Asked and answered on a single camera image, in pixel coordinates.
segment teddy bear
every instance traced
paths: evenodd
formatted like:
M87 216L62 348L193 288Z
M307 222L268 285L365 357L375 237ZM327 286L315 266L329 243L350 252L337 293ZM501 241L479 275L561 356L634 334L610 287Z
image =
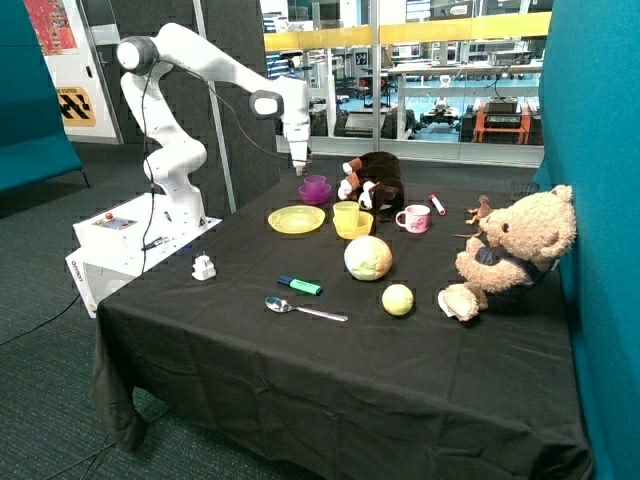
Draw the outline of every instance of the teddy bear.
M391 221L404 208L400 160L388 152L370 152L344 163L346 178L338 198L353 200L362 210L373 211L381 222Z
M439 293L442 310L466 322L482 310L513 303L540 283L575 240L572 198L571 187L558 185L480 219L489 246L477 237L466 241L456 257L466 281Z

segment stuffed toy dog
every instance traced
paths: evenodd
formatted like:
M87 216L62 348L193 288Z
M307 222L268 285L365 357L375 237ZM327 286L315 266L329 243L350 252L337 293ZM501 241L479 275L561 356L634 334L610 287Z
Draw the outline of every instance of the stuffed toy dog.
M347 177L340 182L338 198L354 200L362 210L375 212L381 222L391 221L404 208L400 160L388 152L370 152L344 163Z

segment white marker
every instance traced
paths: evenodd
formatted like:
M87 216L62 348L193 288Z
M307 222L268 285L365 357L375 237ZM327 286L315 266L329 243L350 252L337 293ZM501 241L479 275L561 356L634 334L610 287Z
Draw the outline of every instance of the white marker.
M442 204L440 203L440 201L436 198L436 196L433 193L429 195L429 200L431 200L431 202L435 205L440 215L444 215L445 213L447 213L444 207L442 206Z

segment green marker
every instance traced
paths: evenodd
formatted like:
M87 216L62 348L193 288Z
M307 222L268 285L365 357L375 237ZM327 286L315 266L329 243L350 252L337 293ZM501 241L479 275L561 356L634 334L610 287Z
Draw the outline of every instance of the green marker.
M310 293L311 295L320 295L322 293L322 287L320 285L303 282L302 280L291 278L288 275L280 275L278 277L278 284L284 285L285 287L295 288L296 290Z

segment purple cup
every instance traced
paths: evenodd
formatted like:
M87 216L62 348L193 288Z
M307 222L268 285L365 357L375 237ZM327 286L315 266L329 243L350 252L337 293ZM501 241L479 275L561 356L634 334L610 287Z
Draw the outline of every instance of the purple cup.
M322 186L322 190L317 189L310 191L309 185L305 183L304 185L300 185L298 192L300 192L302 201L307 205L320 205L328 201L329 197L331 197L331 185L325 183Z
M308 193L324 192L327 184L327 177L324 175L309 175L304 178L305 191Z

